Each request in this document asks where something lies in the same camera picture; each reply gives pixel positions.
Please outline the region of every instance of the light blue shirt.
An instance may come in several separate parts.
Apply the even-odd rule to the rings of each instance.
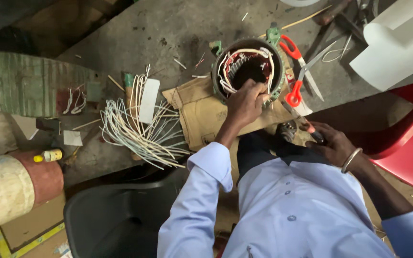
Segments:
[[[220,185],[232,190],[230,156],[213,142],[190,170],[159,230],[158,257],[213,257]],[[374,232],[355,178],[319,163],[280,158],[249,170],[238,184],[240,220],[223,258],[393,258]],[[382,221],[393,249],[413,258],[413,212]]]

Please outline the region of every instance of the red plastic handle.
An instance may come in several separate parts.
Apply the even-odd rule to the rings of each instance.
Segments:
[[[297,48],[297,46],[294,44],[294,42],[286,35],[281,35],[281,38],[288,41],[288,43],[292,46],[294,50],[290,50],[290,48],[283,43],[283,41],[280,41],[280,46],[284,49],[284,51],[290,55],[294,59],[299,59],[302,57],[301,52]]]
[[[296,81],[293,87],[293,90],[286,94],[284,98],[291,107],[297,107],[302,102],[302,95],[301,95],[301,86],[302,81]]]

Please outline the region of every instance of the dark trousers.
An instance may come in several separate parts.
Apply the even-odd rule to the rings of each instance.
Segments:
[[[270,154],[270,150],[273,150],[277,156]],[[280,137],[269,135],[264,130],[259,130],[240,136],[237,151],[240,174],[238,181],[248,170],[278,157],[288,166],[292,161],[331,165],[326,158],[307,147],[289,143]]]

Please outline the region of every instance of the yellow tape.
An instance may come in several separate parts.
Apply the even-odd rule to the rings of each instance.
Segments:
[[[1,258],[17,258],[21,257],[22,255],[25,255],[27,252],[29,252],[31,249],[37,247],[38,245],[42,244],[44,241],[49,239],[50,237],[54,236],[56,233],[60,232],[61,230],[65,229],[65,223],[61,223],[60,225],[54,227],[50,231],[46,232],[44,235],[38,237],[31,243],[27,244],[24,246],[22,249],[18,250],[15,253],[11,253],[11,250],[9,249],[9,245],[7,244],[3,233],[1,232],[0,229],[0,255]]]

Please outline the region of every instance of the bundle of white wires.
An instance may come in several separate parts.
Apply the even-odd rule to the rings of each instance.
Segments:
[[[149,69],[148,66],[146,74],[135,76],[130,97],[132,103],[135,93],[134,107],[125,107],[124,101],[120,98],[117,102],[106,101],[106,109],[101,111],[103,138],[110,144],[129,148],[143,160],[160,169],[163,168],[156,163],[169,167],[184,167],[178,164],[176,158],[190,154],[189,151],[177,147],[186,142],[167,145],[168,140],[184,136],[182,130],[173,132],[173,128],[179,123],[178,112],[170,110],[166,101],[161,101],[160,105],[156,106],[156,114],[151,124],[143,124],[138,119]]]

